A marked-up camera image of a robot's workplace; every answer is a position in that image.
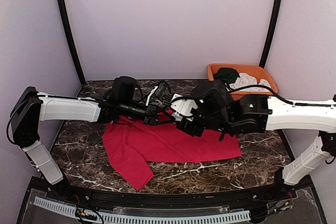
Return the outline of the white garment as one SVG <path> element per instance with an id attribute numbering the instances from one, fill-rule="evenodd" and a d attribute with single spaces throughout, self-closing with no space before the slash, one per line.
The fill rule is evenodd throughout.
<path id="1" fill-rule="evenodd" d="M 229 84 L 230 90 L 237 90 L 242 87 L 251 86 L 250 88 L 245 88 L 239 90 L 240 92 L 268 92 L 268 89 L 264 87 L 271 88 L 269 82 L 265 79 L 257 81 L 257 79 L 247 73 L 239 73 L 238 78 L 232 84 Z"/>

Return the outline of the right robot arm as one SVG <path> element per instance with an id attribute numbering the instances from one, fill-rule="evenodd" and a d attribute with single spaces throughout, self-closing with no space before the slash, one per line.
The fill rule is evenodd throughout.
<path id="1" fill-rule="evenodd" d="M 187 97 L 174 95 L 170 107 L 176 126 L 191 136 L 213 130 L 230 136 L 265 131 L 300 129 L 317 130 L 312 144 L 290 164 L 275 174 L 275 183 L 268 188 L 273 200 L 287 193 L 289 186 L 320 164 L 335 160 L 335 101 L 287 100 L 273 93 L 247 94 L 234 100 L 231 91 L 219 80 L 206 81 Z"/>

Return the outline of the left black frame post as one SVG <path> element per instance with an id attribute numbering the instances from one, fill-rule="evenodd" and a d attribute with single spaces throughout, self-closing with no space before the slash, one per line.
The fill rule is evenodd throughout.
<path id="1" fill-rule="evenodd" d="M 86 84 L 86 79 L 85 79 L 85 75 L 84 75 L 84 72 L 83 72 L 83 69 L 82 69 L 82 66 L 79 60 L 79 56 L 76 50 L 74 37 L 71 31 L 70 21 L 69 21 L 69 17 L 67 13 L 67 8 L 66 8 L 66 2 L 65 0 L 57 0 L 57 3 L 58 3 L 61 22 L 62 22 L 64 33 L 66 36 L 66 41 L 67 41 L 68 48 L 70 51 L 72 63 L 74 65 L 74 68 L 75 68 L 75 71 L 76 71 L 76 74 L 77 74 L 77 77 L 78 77 L 78 80 L 81 86 L 84 86 Z"/>

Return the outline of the black frame post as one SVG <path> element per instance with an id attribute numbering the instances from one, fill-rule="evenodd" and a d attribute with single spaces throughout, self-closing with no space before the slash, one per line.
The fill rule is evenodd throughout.
<path id="1" fill-rule="evenodd" d="M 261 57 L 259 61 L 259 66 L 264 69 L 266 67 L 272 41 L 274 38 L 280 7 L 281 7 L 281 0 L 274 0 L 272 11 L 271 11 L 271 16 L 270 16 L 270 21 L 269 21 L 269 26 L 267 30 L 267 35 L 266 35 L 263 51 L 261 53 Z"/>
<path id="2" fill-rule="evenodd" d="M 67 41 L 68 48 L 70 51 L 72 63 L 74 65 L 74 68 L 75 68 L 75 71 L 76 71 L 76 74 L 77 74 L 77 77 L 78 77 L 78 80 L 81 86 L 84 86 L 86 84 L 86 79 L 85 79 L 85 75 L 84 75 L 84 72 L 83 72 L 83 69 L 82 69 L 82 66 L 79 60 L 79 56 L 76 50 L 74 37 L 71 31 L 70 21 L 69 21 L 69 17 L 67 13 L 67 8 L 66 8 L 66 2 L 65 0 L 57 0 L 57 3 L 58 3 L 61 22 L 62 22 L 64 33 L 66 36 L 66 41 Z"/>

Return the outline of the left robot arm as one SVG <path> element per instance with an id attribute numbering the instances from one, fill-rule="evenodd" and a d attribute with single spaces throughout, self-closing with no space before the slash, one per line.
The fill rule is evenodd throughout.
<path id="1" fill-rule="evenodd" d="M 101 98 L 63 97 L 27 87 L 10 113 L 7 139 L 25 152 L 48 183 L 54 186 L 54 193 L 61 200 L 69 201 L 74 197 L 74 189 L 68 185 L 66 175 L 41 142 L 39 123 L 58 120 L 110 123 L 124 115 L 145 124 L 160 125 L 159 113 L 170 109 L 172 100 L 176 98 L 168 83 L 160 81 L 149 94 L 141 95 L 139 101 L 133 98 L 136 90 L 140 90 L 137 81 L 127 76 L 114 79 L 112 88 Z"/>

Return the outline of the right black frame post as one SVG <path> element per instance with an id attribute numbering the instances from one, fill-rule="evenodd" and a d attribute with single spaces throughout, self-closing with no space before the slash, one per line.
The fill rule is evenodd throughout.
<path id="1" fill-rule="evenodd" d="M 271 16 L 270 16 L 270 21 L 269 21 L 269 26 L 267 30 L 267 35 L 266 35 L 263 51 L 261 53 L 261 57 L 259 61 L 259 66 L 264 69 L 266 67 L 272 41 L 274 38 L 280 7 L 281 7 L 281 0 L 274 0 L 272 11 L 271 11 Z"/>

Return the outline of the orange plastic basin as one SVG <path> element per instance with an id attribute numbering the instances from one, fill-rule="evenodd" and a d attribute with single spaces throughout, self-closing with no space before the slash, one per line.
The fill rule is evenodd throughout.
<path id="1" fill-rule="evenodd" d="M 208 65 L 208 79 L 209 81 L 219 81 L 215 80 L 213 75 L 218 72 L 220 68 L 233 68 L 237 70 L 238 73 L 247 73 L 257 79 L 257 81 L 260 81 L 261 79 L 265 79 L 269 82 L 271 85 L 271 89 L 277 93 L 278 89 L 276 86 L 276 83 L 274 79 L 271 77 L 271 75 L 263 68 L 258 66 L 250 66 L 250 65 L 233 65 L 233 64 L 210 64 Z M 239 100 L 243 96 L 247 94 L 262 94 L 262 95 L 272 95 L 270 91 L 268 92 L 240 92 L 239 90 L 250 88 L 251 86 L 246 86 L 239 88 L 237 90 L 230 90 L 228 85 L 225 85 L 223 82 L 221 84 L 224 85 L 224 88 L 230 93 L 230 95 L 233 97 L 234 100 Z"/>

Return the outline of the red t-shirt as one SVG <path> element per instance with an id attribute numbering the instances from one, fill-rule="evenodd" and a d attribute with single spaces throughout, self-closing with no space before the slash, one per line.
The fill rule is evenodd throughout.
<path id="1" fill-rule="evenodd" d="M 201 163 L 241 157 L 238 140 L 205 130 L 192 137 L 175 124 L 150 126 L 126 116 L 119 123 L 106 124 L 102 136 L 111 167 L 135 190 L 141 190 L 153 177 L 148 163 Z"/>

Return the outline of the black front rail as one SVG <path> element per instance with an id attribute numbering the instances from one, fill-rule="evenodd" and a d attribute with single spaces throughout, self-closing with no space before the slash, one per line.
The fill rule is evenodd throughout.
<path id="1" fill-rule="evenodd" d="M 70 203 L 94 210 L 108 210 L 115 207 L 190 209 L 229 206 L 231 209 L 245 208 L 262 212 L 281 200 L 289 200 L 294 207 L 299 207 L 302 202 L 314 207 L 318 206 L 316 192 L 309 176 L 289 191 L 267 185 L 218 193 L 155 195 L 118 193 L 70 186 L 69 193 Z"/>

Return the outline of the dark green garment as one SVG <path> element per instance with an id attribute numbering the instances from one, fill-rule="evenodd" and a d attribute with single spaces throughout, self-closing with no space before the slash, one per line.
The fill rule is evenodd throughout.
<path id="1" fill-rule="evenodd" d="M 220 80 L 225 85 L 230 85 L 236 82 L 239 78 L 239 73 L 233 68 L 220 68 L 217 73 L 213 75 L 215 80 Z"/>

